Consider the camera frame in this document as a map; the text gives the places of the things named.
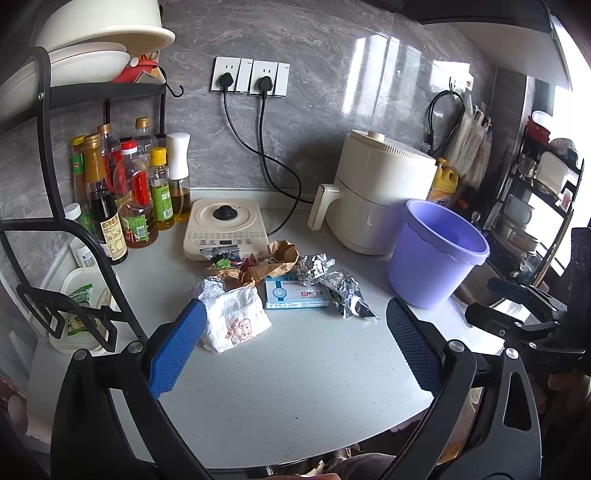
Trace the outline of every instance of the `white paper bag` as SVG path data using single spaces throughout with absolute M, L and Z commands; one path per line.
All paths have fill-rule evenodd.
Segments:
M 208 350 L 222 353 L 271 326 L 256 287 L 236 288 L 203 303 L 207 326 L 201 340 Z

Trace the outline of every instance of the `kitchen sink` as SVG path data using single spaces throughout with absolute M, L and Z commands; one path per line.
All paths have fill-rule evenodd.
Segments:
M 475 265 L 453 294 L 467 305 L 478 302 L 492 307 L 501 301 L 502 297 L 490 292 L 486 287 L 491 278 L 503 277 L 488 262 Z

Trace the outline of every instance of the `dish rack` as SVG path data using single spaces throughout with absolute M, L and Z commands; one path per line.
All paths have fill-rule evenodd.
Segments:
M 181 93 L 175 94 L 167 82 L 163 85 L 105 82 L 51 87 L 51 63 L 49 54 L 43 47 L 29 48 L 25 51 L 24 55 L 20 57 L 20 60 L 12 65 L 15 68 L 9 71 L 16 72 L 18 68 L 31 57 L 34 57 L 39 64 L 37 101 L 30 109 L 17 115 L 13 119 L 0 124 L 0 134 L 7 132 L 31 118 L 37 119 L 37 139 L 39 143 L 41 172 L 43 174 L 43 182 L 45 184 L 52 216 L 47 218 L 0 219 L 0 242 L 2 243 L 8 260 L 20 282 L 17 285 L 17 295 L 31 312 L 33 317 L 41 323 L 49 335 L 56 339 L 61 337 L 66 325 L 66 320 L 61 313 L 63 312 L 78 315 L 88 328 L 89 332 L 108 352 L 115 351 L 117 340 L 117 328 L 113 325 L 113 322 L 129 324 L 137 338 L 142 342 L 146 342 L 148 337 L 135 317 L 133 310 L 129 306 L 123 290 L 115 278 L 115 272 L 100 243 L 98 243 L 94 236 L 92 236 L 82 225 L 79 225 L 73 220 L 66 219 L 53 161 L 49 114 L 51 110 L 64 106 L 75 105 L 92 100 L 103 100 L 105 123 L 110 123 L 112 98 L 133 98 L 159 95 L 160 128 L 156 137 L 165 138 L 164 120 L 167 90 L 169 90 L 175 98 L 178 98 L 183 95 L 184 89 L 180 86 Z M 14 231 L 66 232 L 79 238 L 95 256 L 97 266 L 105 279 L 105 283 L 121 311 L 116 312 L 108 306 L 103 306 L 100 309 L 82 307 L 63 293 L 31 286 L 14 254 L 14 251 L 12 250 L 12 246 L 6 234 L 6 232 Z M 56 321 L 54 328 L 51 327 L 53 319 Z M 108 332 L 107 338 L 104 338 L 99 333 L 91 319 L 101 322 Z
M 556 256 L 556 252 L 558 250 L 558 247 L 560 246 L 560 243 L 562 242 L 564 235 L 566 234 L 566 230 L 568 229 L 570 221 L 573 217 L 573 205 L 574 205 L 574 201 L 577 198 L 577 194 L 579 192 L 579 187 L 581 185 L 581 179 L 583 178 L 585 160 L 582 159 L 580 168 L 569 167 L 569 170 L 576 175 L 577 181 L 576 181 L 576 184 L 573 184 L 570 180 L 568 180 L 563 188 L 563 191 L 565 189 L 569 189 L 573 193 L 573 197 L 571 199 L 571 202 L 570 202 L 568 208 L 566 210 L 563 210 L 560 206 L 555 205 L 556 198 L 554 198 L 554 197 L 552 197 L 552 195 L 549 195 L 546 192 L 542 191 L 535 183 L 529 184 L 528 182 L 526 182 L 525 180 L 523 180 L 519 176 L 519 172 L 517 170 L 517 164 L 518 164 L 519 159 L 521 158 L 521 155 L 524 152 L 524 149 L 526 147 L 528 148 L 529 152 L 534 151 L 534 152 L 537 152 L 537 154 L 541 154 L 543 152 L 550 151 L 550 149 L 546 145 L 541 144 L 538 141 L 527 136 L 527 126 L 526 126 L 524 129 L 524 132 L 523 132 L 523 136 L 521 138 L 521 143 L 519 145 L 519 149 L 517 150 L 517 155 L 515 156 L 515 158 L 513 159 L 511 164 L 509 165 L 509 167 L 507 168 L 507 170 L 505 172 L 505 176 L 504 176 L 503 181 L 501 183 L 501 188 L 498 190 L 499 193 L 498 193 L 498 197 L 497 197 L 497 205 L 498 206 L 500 205 L 500 208 L 496 208 L 496 209 L 493 208 L 492 209 L 491 213 L 489 214 L 489 217 L 485 221 L 485 225 L 492 226 L 496 217 L 500 214 L 500 212 L 502 210 L 502 206 L 505 204 L 505 201 L 506 201 L 507 197 L 509 196 L 509 194 L 515 193 L 518 190 L 522 190 L 522 191 L 528 190 L 529 192 L 533 193 L 538 198 L 540 198 L 545 204 L 547 204 L 549 207 L 551 207 L 552 210 L 554 210 L 558 215 L 560 215 L 562 217 L 563 221 L 560 226 L 560 229 L 558 229 L 558 232 L 557 232 L 556 236 L 554 237 L 554 240 L 552 241 L 551 245 L 547 248 L 541 263 L 539 264 L 536 271 L 532 275 L 531 284 L 534 287 L 536 287 L 542 282 L 544 275 L 546 274 L 546 272 L 550 268 L 550 264 L 552 263 L 552 260 Z

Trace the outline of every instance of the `black plug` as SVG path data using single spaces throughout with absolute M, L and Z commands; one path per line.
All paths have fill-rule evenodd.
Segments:
M 220 86 L 222 87 L 224 92 L 228 91 L 228 88 L 232 86 L 234 83 L 234 78 L 230 72 L 224 73 L 219 79 Z
M 259 90 L 261 91 L 263 97 L 267 96 L 267 92 L 273 90 L 273 80 L 271 80 L 271 77 L 267 76 L 259 80 Z

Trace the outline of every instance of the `purple bucket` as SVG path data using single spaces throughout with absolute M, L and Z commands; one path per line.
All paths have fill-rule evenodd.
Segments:
M 405 301 L 432 309 L 446 301 L 489 255 L 488 243 L 451 210 L 425 200 L 409 200 L 404 224 L 388 264 L 390 285 Z

